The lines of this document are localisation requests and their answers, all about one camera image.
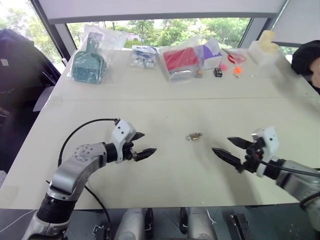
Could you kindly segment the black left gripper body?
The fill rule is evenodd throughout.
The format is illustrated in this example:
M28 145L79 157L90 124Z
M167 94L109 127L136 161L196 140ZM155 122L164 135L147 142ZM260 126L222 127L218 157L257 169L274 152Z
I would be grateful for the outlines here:
M132 141L125 142L122 147L122 155L124 161L134 160L138 161L138 153L133 150L134 143Z

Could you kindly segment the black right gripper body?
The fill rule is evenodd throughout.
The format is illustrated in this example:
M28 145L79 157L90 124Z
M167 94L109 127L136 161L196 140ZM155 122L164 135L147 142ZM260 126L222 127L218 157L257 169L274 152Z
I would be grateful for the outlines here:
M262 137L250 142L248 140L241 140L242 148L245 150L245 162L243 163L240 172L248 171L250 173L257 173L258 166L261 164L262 156L264 154L263 147L266 146Z

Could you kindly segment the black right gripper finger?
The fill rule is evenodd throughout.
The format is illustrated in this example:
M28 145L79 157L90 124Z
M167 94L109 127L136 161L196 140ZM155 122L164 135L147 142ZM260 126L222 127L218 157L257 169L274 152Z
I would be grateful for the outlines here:
M228 137L227 138L233 145L237 146L238 148L241 148L243 150L249 149L253 143L243 139L241 137Z
M217 147L212 147L211 149L217 157L235 167L235 169L239 173L242 173L245 170L244 165L241 163L241 160L238 157L232 155L230 152Z

